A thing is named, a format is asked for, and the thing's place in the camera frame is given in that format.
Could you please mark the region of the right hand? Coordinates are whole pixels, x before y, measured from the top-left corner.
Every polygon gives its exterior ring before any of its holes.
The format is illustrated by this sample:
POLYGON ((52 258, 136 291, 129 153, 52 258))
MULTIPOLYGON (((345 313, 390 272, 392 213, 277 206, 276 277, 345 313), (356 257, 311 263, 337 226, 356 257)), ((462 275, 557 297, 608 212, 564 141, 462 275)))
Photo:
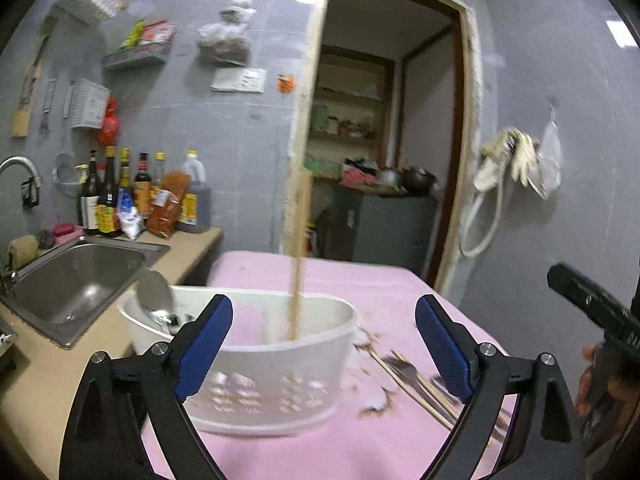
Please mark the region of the right hand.
POLYGON ((639 358, 605 341, 584 349, 575 408, 587 456, 619 446, 638 418, 639 358))

